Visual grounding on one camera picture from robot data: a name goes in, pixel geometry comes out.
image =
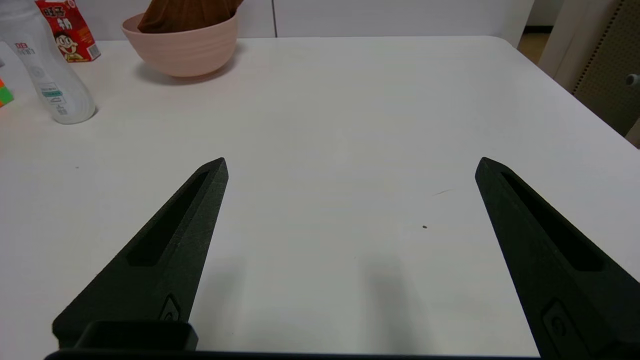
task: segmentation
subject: red carton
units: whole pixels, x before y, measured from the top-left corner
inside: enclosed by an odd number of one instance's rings
[[[67,62],[93,61],[100,56],[74,0],[36,0],[36,4],[49,22],[56,45]]]

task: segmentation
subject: white table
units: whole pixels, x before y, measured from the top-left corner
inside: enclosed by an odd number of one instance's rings
[[[100,108],[78,125],[49,118],[15,58],[0,69],[17,96],[0,109],[2,359],[55,351],[54,317],[220,156],[200,349],[535,356],[481,156],[640,278],[637,150],[503,40],[240,40],[201,83],[100,48],[74,65]]]

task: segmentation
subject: brown cloth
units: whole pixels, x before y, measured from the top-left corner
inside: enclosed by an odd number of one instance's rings
[[[142,33],[177,33],[231,19],[243,0],[153,0],[138,24]]]

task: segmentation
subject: pink bowl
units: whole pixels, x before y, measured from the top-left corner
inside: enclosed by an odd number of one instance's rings
[[[188,77],[220,69],[236,50],[237,17],[208,28],[179,33],[144,34],[141,13],[122,23],[122,32],[138,55],[163,74]]]

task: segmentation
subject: rubik's cube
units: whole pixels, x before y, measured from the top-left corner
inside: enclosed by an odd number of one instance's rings
[[[11,102],[11,100],[13,100],[13,95],[0,79],[0,106],[4,106],[6,103]]]

